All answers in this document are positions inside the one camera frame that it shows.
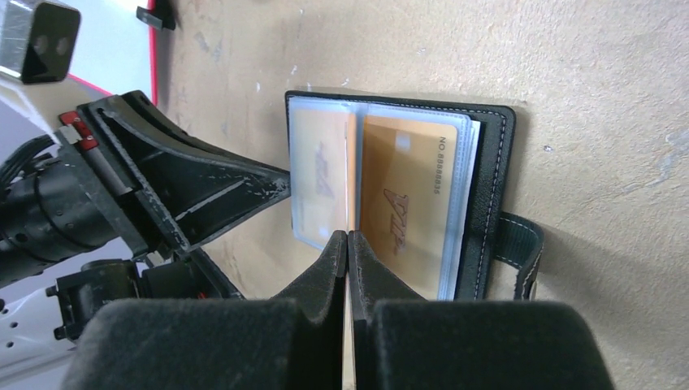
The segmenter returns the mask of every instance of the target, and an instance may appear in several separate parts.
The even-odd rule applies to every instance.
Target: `black leather wallet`
[[[461,244],[461,263],[455,299],[485,298],[488,272],[494,259],[518,270],[514,298],[528,299],[531,296],[543,246],[543,233],[530,221],[501,213],[516,122],[516,115],[511,108],[397,97],[288,91],[285,94],[288,112],[289,100],[292,97],[452,111],[479,121],[481,133],[474,162],[464,239]]]

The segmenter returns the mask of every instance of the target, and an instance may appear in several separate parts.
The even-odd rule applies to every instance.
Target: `card holder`
[[[483,298],[487,291],[488,272],[496,248],[496,233],[501,214],[502,195],[505,190],[509,153],[514,137],[514,111],[506,106],[288,91],[285,94],[288,131],[290,101],[298,97],[324,99],[344,106],[367,103],[403,107],[411,110],[456,113],[466,115],[472,121],[480,123],[481,131],[470,182],[464,235],[461,240],[461,261],[454,297],[471,300]],[[361,125],[361,117],[354,120],[357,121],[357,125]]]

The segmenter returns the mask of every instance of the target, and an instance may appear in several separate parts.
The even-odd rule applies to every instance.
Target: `red clip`
[[[64,125],[70,124],[76,132],[81,136],[81,141],[78,142],[79,147],[83,150],[91,150],[98,146],[98,141],[93,137],[91,130],[86,127],[86,123],[81,121],[79,114],[76,111],[65,112],[60,115],[60,122]]]

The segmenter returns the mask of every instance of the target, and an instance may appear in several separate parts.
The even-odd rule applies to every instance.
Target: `black cable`
[[[21,173],[26,164],[51,145],[53,145],[53,140],[47,134],[37,136],[32,140],[24,142],[5,160],[0,167],[0,201],[5,198],[5,189]]]

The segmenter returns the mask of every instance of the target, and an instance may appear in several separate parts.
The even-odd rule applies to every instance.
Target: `open wallet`
[[[543,233],[500,210],[512,110],[288,92],[287,111],[314,264],[267,300],[112,302],[63,389],[342,389],[348,321],[359,389],[613,389],[581,316],[531,301]],[[514,300],[482,299],[498,262]]]
[[[501,212],[514,138],[506,106],[288,91],[292,228],[322,249],[361,231],[426,299],[482,299],[494,261],[535,291],[543,233]]]

